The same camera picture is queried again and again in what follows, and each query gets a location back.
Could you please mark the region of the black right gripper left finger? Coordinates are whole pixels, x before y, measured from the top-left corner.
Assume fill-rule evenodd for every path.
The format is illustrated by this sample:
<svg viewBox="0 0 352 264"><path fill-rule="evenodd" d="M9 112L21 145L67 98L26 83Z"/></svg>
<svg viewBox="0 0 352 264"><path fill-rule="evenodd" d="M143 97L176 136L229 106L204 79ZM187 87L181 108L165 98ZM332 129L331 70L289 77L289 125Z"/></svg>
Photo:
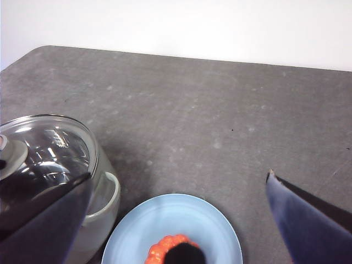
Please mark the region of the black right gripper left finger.
<svg viewBox="0 0 352 264"><path fill-rule="evenodd" d="M1 263L65 263L91 199L91 175L1 213Z"/></svg>

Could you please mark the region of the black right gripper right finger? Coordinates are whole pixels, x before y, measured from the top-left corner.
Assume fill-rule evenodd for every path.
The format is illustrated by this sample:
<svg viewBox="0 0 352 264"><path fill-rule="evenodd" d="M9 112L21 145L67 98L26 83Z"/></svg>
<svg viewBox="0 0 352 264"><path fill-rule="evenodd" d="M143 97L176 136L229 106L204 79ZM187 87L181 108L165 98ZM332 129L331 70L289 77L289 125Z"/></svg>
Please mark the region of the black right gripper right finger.
<svg viewBox="0 0 352 264"><path fill-rule="evenodd" d="M351 263L351 213L269 170L266 195L293 263Z"/></svg>

